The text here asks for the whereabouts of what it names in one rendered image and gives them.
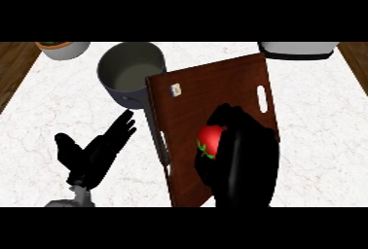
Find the white and black appliance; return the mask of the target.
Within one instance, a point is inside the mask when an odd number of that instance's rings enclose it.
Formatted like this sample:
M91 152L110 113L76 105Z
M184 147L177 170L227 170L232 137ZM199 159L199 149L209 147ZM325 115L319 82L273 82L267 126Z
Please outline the white and black appliance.
M258 50L267 58L282 60L326 59L338 42L258 42Z

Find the dark brown wooden tray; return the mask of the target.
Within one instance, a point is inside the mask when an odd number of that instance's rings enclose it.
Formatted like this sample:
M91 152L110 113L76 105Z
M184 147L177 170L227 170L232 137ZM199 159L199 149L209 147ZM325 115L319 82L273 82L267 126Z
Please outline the dark brown wooden tray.
M266 58L245 55L144 80L155 134L171 205L198 207L211 196L193 169L196 134L217 106L237 106L267 128L276 129L274 106L260 111L257 89L271 92Z

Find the white plant pot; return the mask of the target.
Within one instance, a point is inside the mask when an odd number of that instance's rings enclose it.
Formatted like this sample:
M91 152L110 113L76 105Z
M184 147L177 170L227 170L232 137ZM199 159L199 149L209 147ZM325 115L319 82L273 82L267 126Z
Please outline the white plant pot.
M54 60L69 60L76 58L88 48L88 42L63 42L45 45L35 43L42 53Z

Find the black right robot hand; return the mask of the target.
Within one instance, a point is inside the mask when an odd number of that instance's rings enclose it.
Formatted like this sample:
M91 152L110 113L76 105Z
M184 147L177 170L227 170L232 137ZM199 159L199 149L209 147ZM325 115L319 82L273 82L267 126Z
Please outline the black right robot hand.
M279 142L239 106L221 104L206 121L221 133L217 155L209 160L198 150L193 167L209 187L220 208L266 208L273 197L279 170Z

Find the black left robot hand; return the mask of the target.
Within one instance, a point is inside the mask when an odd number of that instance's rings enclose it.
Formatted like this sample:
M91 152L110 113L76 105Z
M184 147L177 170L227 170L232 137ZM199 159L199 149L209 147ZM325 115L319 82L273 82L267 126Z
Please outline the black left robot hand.
M88 191L97 187L107 173L116 154L135 132L133 111L127 110L115 119L106 132L97 135L84 148L65 133L54 135L57 161L69 169L66 183Z

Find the grey metal pot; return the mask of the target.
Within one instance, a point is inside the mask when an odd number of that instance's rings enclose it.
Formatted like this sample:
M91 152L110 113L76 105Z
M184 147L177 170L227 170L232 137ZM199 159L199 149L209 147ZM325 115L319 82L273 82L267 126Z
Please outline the grey metal pot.
M115 102L138 110L146 99L144 78L167 72L159 48L149 42L122 42L101 55L97 78Z

